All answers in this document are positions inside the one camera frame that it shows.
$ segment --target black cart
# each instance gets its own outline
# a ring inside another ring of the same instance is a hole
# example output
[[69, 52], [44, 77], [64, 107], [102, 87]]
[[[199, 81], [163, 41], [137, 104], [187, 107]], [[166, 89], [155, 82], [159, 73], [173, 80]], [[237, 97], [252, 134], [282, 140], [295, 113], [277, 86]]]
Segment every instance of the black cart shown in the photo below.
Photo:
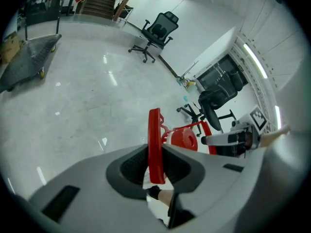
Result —
[[[31, 7], [33, 0], [29, 0], [28, 6]], [[25, 44], [21, 46], [19, 52], [14, 56], [6, 67], [0, 78], [0, 93], [12, 91], [14, 87], [28, 79], [38, 76], [40, 79], [45, 77], [44, 64], [50, 54], [56, 48], [56, 43], [62, 37], [58, 33], [61, 8], [64, 0], [61, 1], [58, 12], [56, 33], [41, 37], [27, 38], [27, 18], [25, 18]]]

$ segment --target office chair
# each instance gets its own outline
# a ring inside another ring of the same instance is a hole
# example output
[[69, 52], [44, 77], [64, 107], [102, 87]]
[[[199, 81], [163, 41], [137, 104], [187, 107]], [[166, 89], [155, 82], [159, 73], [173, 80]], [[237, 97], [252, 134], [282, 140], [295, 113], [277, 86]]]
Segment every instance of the office chair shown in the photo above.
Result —
[[[233, 117], [236, 120], [236, 118], [231, 110], [229, 114], [220, 117], [216, 115], [215, 110], [219, 109], [229, 100], [236, 97], [238, 91], [241, 91], [242, 88], [243, 81], [237, 71], [230, 73], [222, 72], [215, 84], [211, 86], [209, 90], [203, 91], [200, 94], [198, 102], [201, 106], [201, 109], [198, 108], [200, 112], [199, 114], [196, 114], [189, 104], [186, 104], [184, 107], [189, 107], [190, 111], [180, 107], [177, 108], [177, 112], [180, 112], [181, 110], [186, 112], [191, 116], [193, 123], [197, 122], [198, 118], [200, 118], [200, 120], [204, 120], [206, 118], [215, 130], [221, 131], [223, 133], [219, 120], [229, 117]], [[200, 136], [201, 129], [199, 125], [198, 128], [199, 134], [197, 134], [197, 136]]]
[[148, 52], [147, 49], [151, 45], [157, 48], [155, 44], [163, 48], [166, 46], [166, 44], [168, 44], [170, 40], [173, 40], [172, 37], [169, 37], [169, 39], [165, 42], [166, 37], [172, 31], [178, 28], [177, 22], [178, 22], [178, 17], [169, 11], [165, 13], [160, 13], [155, 19], [154, 23], [148, 29], [145, 29], [145, 28], [147, 24], [150, 23], [150, 21], [146, 20], [146, 24], [142, 28], [141, 32], [148, 40], [147, 46], [145, 48], [141, 48], [137, 45], [134, 45], [133, 48], [128, 50], [128, 52], [131, 52], [131, 51], [142, 52], [145, 55], [145, 59], [143, 60], [143, 63], [147, 62], [147, 59], [148, 59], [147, 55], [149, 55], [153, 59], [152, 63], [154, 63], [156, 60]]

